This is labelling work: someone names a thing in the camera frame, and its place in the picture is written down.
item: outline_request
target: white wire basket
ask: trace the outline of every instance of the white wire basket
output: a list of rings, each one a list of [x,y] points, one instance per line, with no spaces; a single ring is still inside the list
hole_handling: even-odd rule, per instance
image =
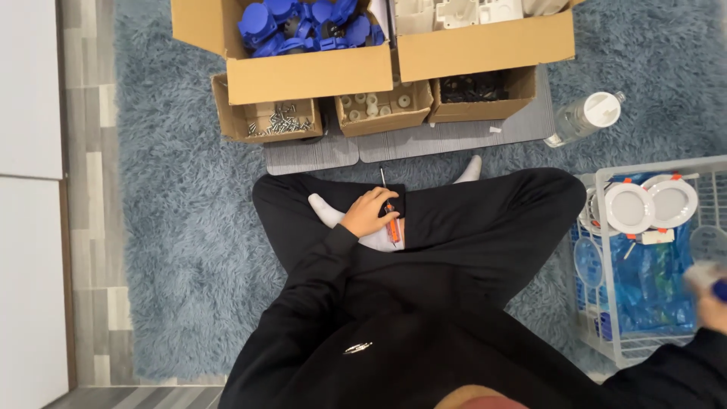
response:
[[[698,209],[687,232],[691,257],[695,261],[714,260],[727,265],[727,156],[611,167],[580,175],[593,200],[586,204],[571,230],[574,257],[577,257],[577,260],[574,258],[575,288],[571,292],[577,333],[619,368],[645,360],[661,345],[684,345],[696,331],[696,323],[692,330],[680,332],[657,329],[625,333],[619,326],[611,239],[606,238],[620,233],[609,226],[606,212],[594,212],[593,208],[606,208],[604,188],[609,181],[645,172],[685,175],[685,181],[695,188],[699,197]]]

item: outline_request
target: person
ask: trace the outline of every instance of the person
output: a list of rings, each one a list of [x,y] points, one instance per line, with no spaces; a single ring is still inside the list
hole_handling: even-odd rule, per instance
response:
[[[288,278],[219,408],[727,407],[727,308],[708,294],[690,344],[661,346],[603,385],[504,312],[585,189],[557,169],[478,180],[480,163],[419,191],[260,178],[253,202]],[[391,248],[381,237],[397,217],[403,242]]]

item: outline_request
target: black pants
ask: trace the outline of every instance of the black pants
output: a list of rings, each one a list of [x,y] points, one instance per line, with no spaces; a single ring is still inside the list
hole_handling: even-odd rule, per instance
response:
[[[330,231],[308,204],[317,193],[346,212],[377,185],[266,175],[252,198],[288,274]],[[406,218],[406,249],[358,245],[344,296],[355,318],[385,310],[504,308],[540,270],[585,203],[580,181],[558,169],[404,192],[392,204]]]

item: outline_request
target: white plastic cap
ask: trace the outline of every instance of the white plastic cap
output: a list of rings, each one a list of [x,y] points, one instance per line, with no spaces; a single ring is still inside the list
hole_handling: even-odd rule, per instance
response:
[[[599,128],[610,127],[621,116],[621,101],[625,99],[623,93],[619,97],[608,92],[597,92],[586,99],[583,104],[583,114],[588,122]]]

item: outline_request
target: sleeve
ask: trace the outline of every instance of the sleeve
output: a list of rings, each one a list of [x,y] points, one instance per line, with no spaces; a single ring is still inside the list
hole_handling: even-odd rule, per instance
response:
[[[233,366],[220,409],[268,408],[298,368],[332,333],[333,309],[345,286],[358,237],[336,225],[288,277],[262,313]]]
[[[727,335],[702,328],[686,346],[661,346],[603,387],[643,408],[727,408]]]

